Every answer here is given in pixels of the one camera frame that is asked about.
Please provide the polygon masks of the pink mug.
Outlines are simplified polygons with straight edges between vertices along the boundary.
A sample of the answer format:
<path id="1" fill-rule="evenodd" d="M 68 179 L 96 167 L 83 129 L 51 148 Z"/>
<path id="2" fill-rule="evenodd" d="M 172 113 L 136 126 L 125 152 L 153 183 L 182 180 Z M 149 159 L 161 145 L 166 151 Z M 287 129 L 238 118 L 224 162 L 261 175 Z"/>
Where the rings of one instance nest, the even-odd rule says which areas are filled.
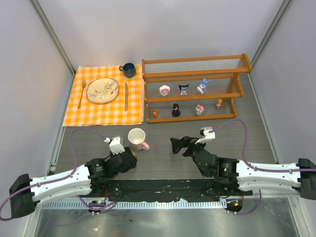
<path id="1" fill-rule="evenodd" d="M 135 150 L 148 151 L 150 146 L 146 143 L 146 133 L 140 128 L 134 128 L 128 133 L 128 140 Z"/>

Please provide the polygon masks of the pink My Melody figurine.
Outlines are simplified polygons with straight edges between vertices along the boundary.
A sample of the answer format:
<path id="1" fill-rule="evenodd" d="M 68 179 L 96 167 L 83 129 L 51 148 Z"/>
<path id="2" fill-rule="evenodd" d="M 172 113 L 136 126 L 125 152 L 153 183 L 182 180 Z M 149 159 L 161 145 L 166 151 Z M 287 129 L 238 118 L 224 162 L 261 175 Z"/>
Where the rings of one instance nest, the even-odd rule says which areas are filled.
<path id="1" fill-rule="evenodd" d="M 197 104 L 196 106 L 196 115 L 201 116 L 203 114 L 204 107 L 200 104 Z"/>

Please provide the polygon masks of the black purple Kuromi figurine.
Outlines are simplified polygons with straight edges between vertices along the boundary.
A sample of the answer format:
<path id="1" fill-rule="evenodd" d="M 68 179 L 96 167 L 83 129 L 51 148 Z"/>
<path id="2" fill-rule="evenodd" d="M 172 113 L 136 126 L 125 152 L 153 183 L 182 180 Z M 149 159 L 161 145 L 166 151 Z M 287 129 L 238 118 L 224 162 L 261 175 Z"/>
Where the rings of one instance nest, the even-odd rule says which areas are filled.
<path id="1" fill-rule="evenodd" d="M 186 85 L 178 85 L 180 90 L 180 95 L 187 95 L 189 84 Z"/>

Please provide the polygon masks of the pink white round figurine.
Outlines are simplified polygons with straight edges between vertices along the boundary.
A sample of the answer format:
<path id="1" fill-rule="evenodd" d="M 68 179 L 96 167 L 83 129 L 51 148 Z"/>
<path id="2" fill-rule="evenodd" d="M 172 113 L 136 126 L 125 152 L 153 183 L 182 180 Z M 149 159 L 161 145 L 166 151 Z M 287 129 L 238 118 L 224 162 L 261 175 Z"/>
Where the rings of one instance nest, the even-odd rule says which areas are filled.
<path id="1" fill-rule="evenodd" d="M 161 96 L 167 96 L 170 93 L 170 87 L 168 85 L 162 85 L 159 88 L 159 93 Z"/>

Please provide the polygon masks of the purple bunny figurine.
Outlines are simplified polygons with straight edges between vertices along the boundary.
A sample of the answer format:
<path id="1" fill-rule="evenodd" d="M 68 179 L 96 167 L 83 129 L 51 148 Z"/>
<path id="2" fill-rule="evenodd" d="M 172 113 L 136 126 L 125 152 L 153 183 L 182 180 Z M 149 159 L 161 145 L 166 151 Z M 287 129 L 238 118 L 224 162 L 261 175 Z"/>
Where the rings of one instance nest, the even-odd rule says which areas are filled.
<path id="1" fill-rule="evenodd" d="M 206 91 L 206 86 L 207 84 L 210 82 L 209 79 L 207 78 L 204 78 L 202 80 L 202 82 L 199 84 L 199 86 L 197 86 L 197 91 L 200 93 L 200 94 L 204 94 L 205 91 Z"/>

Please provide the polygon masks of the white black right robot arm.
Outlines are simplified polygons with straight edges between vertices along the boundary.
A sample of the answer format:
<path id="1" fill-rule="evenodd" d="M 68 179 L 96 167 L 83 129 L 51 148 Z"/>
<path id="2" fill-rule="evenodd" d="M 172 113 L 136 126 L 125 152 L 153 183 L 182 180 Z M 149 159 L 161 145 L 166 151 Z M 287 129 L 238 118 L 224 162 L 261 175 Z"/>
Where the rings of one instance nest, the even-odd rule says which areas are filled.
<path id="1" fill-rule="evenodd" d="M 171 138 L 173 154 L 186 148 L 184 157 L 191 157 L 202 176 L 213 178 L 227 188 L 243 192 L 252 190 L 276 190 L 294 193 L 300 197 L 316 198 L 316 166 L 308 159 L 299 159 L 297 163 L 262 164 L 246 163 L 233 158 L 221 158 L 211 154 L 204 147 L 215 139 L 215 134 L 201 138 L 184 136 Z"/>

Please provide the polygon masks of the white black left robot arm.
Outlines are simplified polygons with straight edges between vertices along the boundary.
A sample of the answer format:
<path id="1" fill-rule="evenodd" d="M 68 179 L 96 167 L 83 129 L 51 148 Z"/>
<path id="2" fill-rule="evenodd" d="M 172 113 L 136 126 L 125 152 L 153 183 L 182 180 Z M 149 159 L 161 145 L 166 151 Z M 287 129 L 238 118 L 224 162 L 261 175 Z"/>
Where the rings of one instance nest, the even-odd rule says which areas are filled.
<path id="1" fill-rule="evenodd" d="M 135 168 L 136 164 L 137 155 L 125 147 L 122 153 L 110 153 L 107 158 L 94 158 L 75 170 L 39 178 L 22 174 L 9 188 L 11 218 L 27 216 L 36 207 L 54 200 L 85 196 L 103 189 L 110 179 Z"/>

